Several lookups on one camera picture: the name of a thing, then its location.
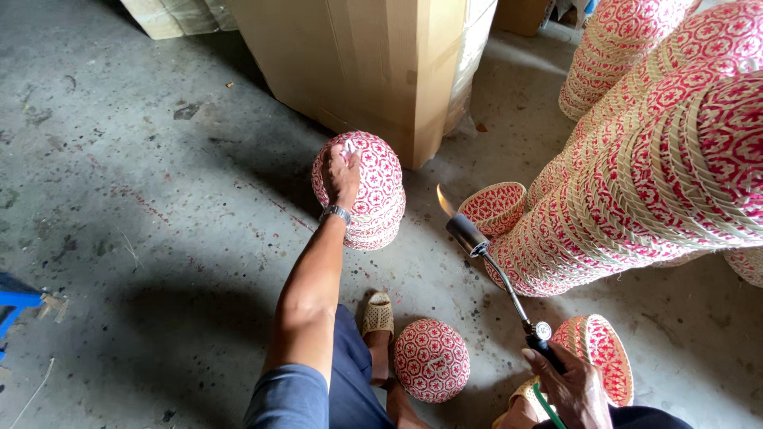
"cardboard box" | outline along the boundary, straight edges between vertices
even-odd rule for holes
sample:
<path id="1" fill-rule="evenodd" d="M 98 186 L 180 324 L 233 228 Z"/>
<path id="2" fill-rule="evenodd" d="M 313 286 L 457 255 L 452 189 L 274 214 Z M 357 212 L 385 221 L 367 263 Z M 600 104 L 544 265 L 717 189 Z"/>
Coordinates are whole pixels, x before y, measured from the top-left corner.
<path id="1" fill-rule="evenodd" d="M 154 40 L 236 30 L 223 0 L 121 0 Z"/>
<path id="2" fill-rule="evenodd" d="M 532 37 L 546 16 L 548 0 L 498 0 L 493 28 Z"/>
<path id="3" fill-rule="evenodd" d="M 337 133 L 377 134 L 408 169 L 434 156 L 467 0 L 227 0 L 275 95 Z"/>

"wristwatch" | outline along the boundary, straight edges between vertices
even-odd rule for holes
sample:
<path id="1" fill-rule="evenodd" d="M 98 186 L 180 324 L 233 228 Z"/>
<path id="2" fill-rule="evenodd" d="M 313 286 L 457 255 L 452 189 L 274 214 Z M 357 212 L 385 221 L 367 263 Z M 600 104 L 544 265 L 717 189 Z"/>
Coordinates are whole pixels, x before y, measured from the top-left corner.
<path id="1" fill-rule="evenodd" d="M 344 208 L 341 208 L 340 206 L 333 204 L 324 209 L 324 212 L 320 214 L 320 221 L 323 222 L 324 218 L 328 215 L 337 215 L 340 218 L 344 219 L 347 226 L 349 226 L 349 223 L 352 222 L 352 218 L 349 216 L 349 211 L 345 210 Z"/>

